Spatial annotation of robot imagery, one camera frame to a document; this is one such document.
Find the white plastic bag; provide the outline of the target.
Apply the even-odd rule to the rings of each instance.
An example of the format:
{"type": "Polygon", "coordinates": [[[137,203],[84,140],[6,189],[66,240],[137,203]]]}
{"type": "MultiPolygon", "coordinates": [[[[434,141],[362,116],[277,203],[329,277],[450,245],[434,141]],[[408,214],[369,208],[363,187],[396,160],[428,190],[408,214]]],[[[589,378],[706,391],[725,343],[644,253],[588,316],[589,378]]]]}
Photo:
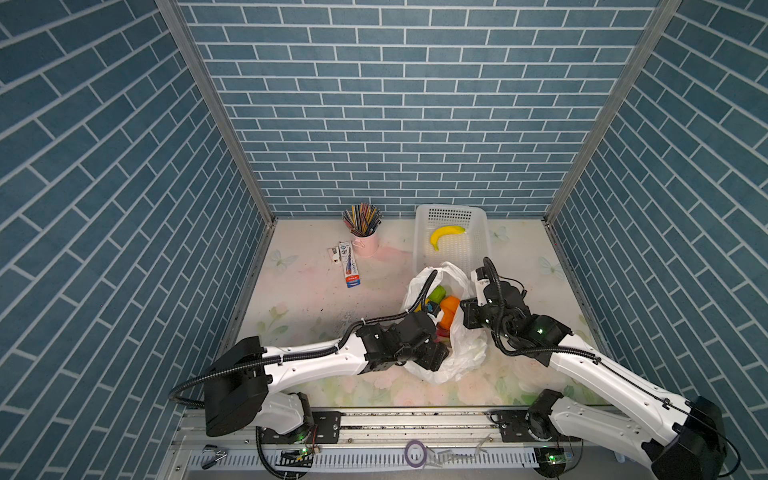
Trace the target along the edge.
{"type": "MultiPolygon", "coordinates": [[[[437,286],[443,286],[448,293],[460,300],[470,300],[475,297],[476,289],[467,274],[450,262],[443,262],[438,267],[427,267],[418,273],[409,283],[408,291],[403,300],[403,307],[411,306],[417,299],[430,273],[436,270],[428,293],[431,294],[437,286]]],[[[412,375],[432,384],[443,384],[458,381],[469,372],[479,368],[486,358],[488,334],[482,329],[470,330],[463,324],[466,315],[458,308],[449,329],[448,344],[439,345],[448,349],[448,355],[437,371],[430,371],[419,366],[415,361],[408,361],[404,368],[412,375]]]]}

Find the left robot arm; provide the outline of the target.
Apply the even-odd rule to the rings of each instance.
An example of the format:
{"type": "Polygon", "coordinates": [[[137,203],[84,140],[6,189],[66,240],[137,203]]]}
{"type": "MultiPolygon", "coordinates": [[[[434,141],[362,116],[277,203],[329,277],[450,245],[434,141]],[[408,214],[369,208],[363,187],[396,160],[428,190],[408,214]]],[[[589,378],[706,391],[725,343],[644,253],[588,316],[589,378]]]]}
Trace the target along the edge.
{"type": "Polygon", "coordinates": [[[264,347],[247,337],[201,375],[173,387],[170,401],[205,413],[206,433],[219,437],[250,425],[293,435],[309,428],[311,408],[292,387],[336,376],[382,372],[408,362],[436,371],[448,355],[426,300],[438,277],[430,271],[403,312],[361,319],[337,340],[298,347],[264,347]]]}

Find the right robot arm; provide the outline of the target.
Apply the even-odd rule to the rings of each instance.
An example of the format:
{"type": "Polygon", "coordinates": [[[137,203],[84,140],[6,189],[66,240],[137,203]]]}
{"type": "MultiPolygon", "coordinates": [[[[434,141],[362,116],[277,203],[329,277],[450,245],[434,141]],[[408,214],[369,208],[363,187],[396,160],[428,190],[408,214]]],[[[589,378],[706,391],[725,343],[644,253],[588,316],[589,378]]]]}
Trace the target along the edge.
{"type": "Polygon", "coordinates": [[[530,435],[541,441],[576,437],[619,453],[658,479],[723,479],[737,447],[726,434],[720,408],[705,397],[689,400],[611,360],[567,325],[534,314],[518,282],[502,279],[490,258],[470,275],[476,296],[465,300],[464,324],[485,328],[510,358],[525,357],[570,377],[608,401],[614,412],[589,407],[552,389],[530,405],[530,435]]]}

